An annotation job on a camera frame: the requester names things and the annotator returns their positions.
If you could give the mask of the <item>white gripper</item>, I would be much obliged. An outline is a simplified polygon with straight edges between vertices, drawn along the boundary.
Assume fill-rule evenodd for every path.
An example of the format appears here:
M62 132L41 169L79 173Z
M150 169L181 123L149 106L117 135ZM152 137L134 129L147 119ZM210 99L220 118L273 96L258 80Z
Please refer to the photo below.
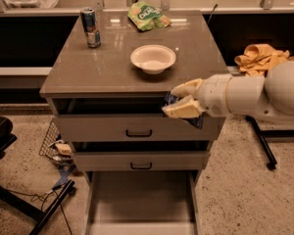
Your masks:
M204 81L197 78L179 84L171 90L177 102L162 110L169 118L197 118L204 112L214 118L227 117L226 88L231 79L231 74L215 74ZM197 94L200 102L194 99Z

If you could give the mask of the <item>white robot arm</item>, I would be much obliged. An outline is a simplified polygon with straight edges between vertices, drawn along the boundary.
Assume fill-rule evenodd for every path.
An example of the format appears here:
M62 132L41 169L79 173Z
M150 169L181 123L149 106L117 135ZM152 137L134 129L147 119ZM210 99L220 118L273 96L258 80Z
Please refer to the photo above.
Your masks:
M170 118L247 116L274 123L294 123L294 62L285 62L267 75L215 74L176 86L177 100L163 107Z

